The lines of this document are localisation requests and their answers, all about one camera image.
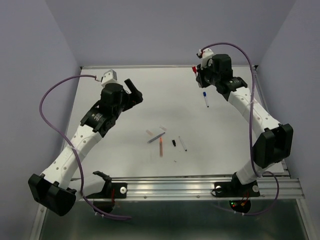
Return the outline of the red marker pen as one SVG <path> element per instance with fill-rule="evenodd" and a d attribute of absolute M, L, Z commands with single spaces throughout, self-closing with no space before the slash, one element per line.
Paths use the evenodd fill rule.
<path fill-rule="evenodd" d="M 197 72 L 197 67 L 196 66 L 192 67 L 192 71 L 197 76 L 198 72 Z"/>

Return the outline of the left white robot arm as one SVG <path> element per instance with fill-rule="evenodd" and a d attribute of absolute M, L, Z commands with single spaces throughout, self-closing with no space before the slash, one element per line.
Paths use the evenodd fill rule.
<path fill-rule="evenodd" d="M 66 147 L 41 174 L 32 174 L 28 185 L 34 200 L 56 213 L 66 215 L 74 204 L 83 199 L 102 218 L 125 221 L 128 216 L 111 214 L 115 198 L 127 196 L 126 183 L 113 183 L 112 178 L 94 171 L 85 180 L 82 161 L 115 125 L 120 114 L 140 104 L 142 93 L 130 79 L 124 81 L 128 91 L 110 79 L 102 82 L 100 99 L 81 119 L 71 139 L 61 132 Z"/>

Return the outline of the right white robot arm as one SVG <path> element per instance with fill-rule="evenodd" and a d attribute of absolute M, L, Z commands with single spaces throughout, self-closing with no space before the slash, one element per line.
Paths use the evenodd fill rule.
<path fill-rule="evenodd" d="M 201 88 L 214 86 L 227 102 L 233 105 L 249 123 L 256 141 L 253 158 L 235 173 L 230 182 L 231 192 L 242 195 L 269 167 L 281 162 L 291 153 L 294 130 L 281 124 L 252 98 L 252 91 L 241 77 L 233 75 L 232 60 L 227 54 L 214 54 L 210 48 L 199 53 L 201 63 L 194 67 L 196 81 Z"/>

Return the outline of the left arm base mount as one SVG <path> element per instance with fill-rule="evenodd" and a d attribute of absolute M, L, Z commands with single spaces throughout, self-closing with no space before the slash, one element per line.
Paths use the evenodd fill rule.
<path fill-rule="evenodd" d="M 84 180 L 83 193 L 88 199 L 125 199 L 127 192 L 126 182 L 113 181 L 101 171 L 94 171 Z"/>

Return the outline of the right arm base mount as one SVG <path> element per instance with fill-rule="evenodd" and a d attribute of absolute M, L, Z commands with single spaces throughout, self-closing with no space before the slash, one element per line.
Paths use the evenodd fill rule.
<path fill-rule="evenodd" d="M 211 194 L 217 198 L 259 197 L 260 191 L 256 180 L 247 184 L 242 184 L 236 173 L 234 173 L 230 181 L 215 182 Z"/>

